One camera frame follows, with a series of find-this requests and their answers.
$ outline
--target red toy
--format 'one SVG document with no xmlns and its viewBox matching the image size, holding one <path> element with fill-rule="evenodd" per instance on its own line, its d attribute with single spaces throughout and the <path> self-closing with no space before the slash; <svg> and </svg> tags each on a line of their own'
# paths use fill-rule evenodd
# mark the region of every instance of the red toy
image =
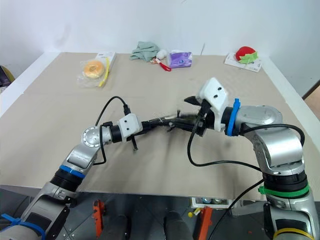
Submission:
<svg viewBox="0 0 320 240">
<path fill-rule="evenodd" d="M 258 53 L 249 46 L 243 46 L 235 53 L 235 58 L 241 64 L 249 64 L 258 58 Z"/>
</svg>

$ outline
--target plastic bag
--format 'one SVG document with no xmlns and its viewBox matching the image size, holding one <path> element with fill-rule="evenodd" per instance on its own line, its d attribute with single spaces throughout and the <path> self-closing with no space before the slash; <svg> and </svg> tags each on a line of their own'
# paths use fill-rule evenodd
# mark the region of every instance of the plastic bag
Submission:
<svg viewBox="0 0 320 240">
<path fill-rule="evenodd" d="M 109 73 L 109 58 L 90 59 L 80 62 L 81 74 L 77 76 L 77 83 L 82 88 L 103 87 Z"/>
<path fill-rule="evenodd" d="M 168 66 L 172 69 L 188 68 L 192 64 L 192 53 L 189 52 L 171 52 L 166 57 Z"/>
</svg>

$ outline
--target blue ring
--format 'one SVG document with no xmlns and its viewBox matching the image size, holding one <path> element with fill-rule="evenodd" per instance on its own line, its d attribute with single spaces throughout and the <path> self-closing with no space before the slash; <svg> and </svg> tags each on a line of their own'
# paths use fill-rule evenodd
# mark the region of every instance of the blue ring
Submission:
<svg viewBox="0 0 320 240">
<path fill-rule="evenodd" d="M 86 175 L 82 174 L 81 172 L 76 171 L 76 170 L 74 170 L 74 169 L 72 169 L 72 168 L 70 168 L 68 166 L 65 166 L 65 165 L 61 165 L 60 169 L 66 171 L 66 172 L 68 172 L 68 173 L 70 173 L 72 175 L 75 175 L 75 176 L 77 176 L 79 178 L 82 178 L 82 179 L 84 179 L 86 177 Z"/>
<path fill-rule="evenodd" d="M 240 106 L 241 106 L 241 103 L 240 103 L 239 98 L 235 98 L 234 103 L 233 103 L 233 109 L 232 109 L 231 116 L 229 119 L 228 128 L 226 130 L 226 134 L 230 137 L 232 136 L 232 130 L 234 129 L 236 115 L 238 113 Z"/>
<path fill-rule="evenodd" d="M 26 227 L 29 227 L 31 229 L 38 231 L 41 234 L 41 240 L 45 240 L 45 238 L 46 238 L 46 232 L 42 229 L 42 227 L 40 227 L 34 223 L 22 221 L 21 218 L 19 218 L 19 217 L 13 218 L 12 216 L 9 216 L 8 214 L 5 214 L 5 213 L 3 213 L 1 215 L 1 217 L 9 220 L 11 222 L 11 226 L 21 225 L 21 226 L 26 226 Z"/>
</svg>

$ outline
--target beige table surface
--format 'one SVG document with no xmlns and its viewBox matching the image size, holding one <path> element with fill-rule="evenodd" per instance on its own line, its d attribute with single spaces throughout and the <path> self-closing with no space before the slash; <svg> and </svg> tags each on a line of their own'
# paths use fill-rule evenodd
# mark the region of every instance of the beige table surface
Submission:
<svg viewBox="0 0 320 240">
<path fill-rule="evenodd" d="M 198 108 L 183 99 L 216 77 L 228 91 L 230 105 L 239 97 L 242 106 L 274 106 L 285 123 L 302 127 L 263 70 L 255 73 L 225 65 L 223 56 L 194 56 L 192 67 L 166 72 L 159 65 L 118 54 L 104 88 L 80 88 L 76 81 L 80 61 L 94 57 L 93 53 L 61 53 L 0 118 L 2 185 L 41 188 L 114 95 L 123 97 L 141 121 L 177 109 L 196 112 Z M 117 121 L 122 116 L 122 105 L 115 100 L 103 120 Z M 93 166 L 79 190 L 234 199 L 262 178 L 260 172 L 240 165 L 191 165 L 189 135 L 179 129 L 166 132 L 163 127 L 138 136 L 137 152 L 129 142 L 106 146 L 107 164 Z M 303 150 L 306 173 L 319 201 L 320 154 L 308 135 Z M 203 138 L 195 137 L 191 154 L 198 163 L 236 160 L 258 165 L 248 140 L 212 130 Z M 257 190 L 245 198 L 263 199 Z"/>
</svg>

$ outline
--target green ring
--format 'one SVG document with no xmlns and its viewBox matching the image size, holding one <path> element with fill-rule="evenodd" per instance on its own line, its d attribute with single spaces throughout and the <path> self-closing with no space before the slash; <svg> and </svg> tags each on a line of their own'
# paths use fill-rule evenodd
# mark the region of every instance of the green ring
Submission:
<svg viewBox="0 0 320 240">
<path fill-rule="evenodd" d="M 271 195 L 275 195 L 278 197 L 294 198 L 294 197 L 299 197 L 301 195 L 306 194 L 309 191 L 309 189 L 310 189 L 309 184 L 307 184 L 304 188 L 302 188 L 301 190 L 298 190 L 298 191 L 290 191 L 290 192 L 274 191 L 274 190 L 270 190 L 270 189 L 265 188 L 265 186 L 260 186 L 258 188 L 258 191 L 261 194 L 271 194 Z"/>
</svg>

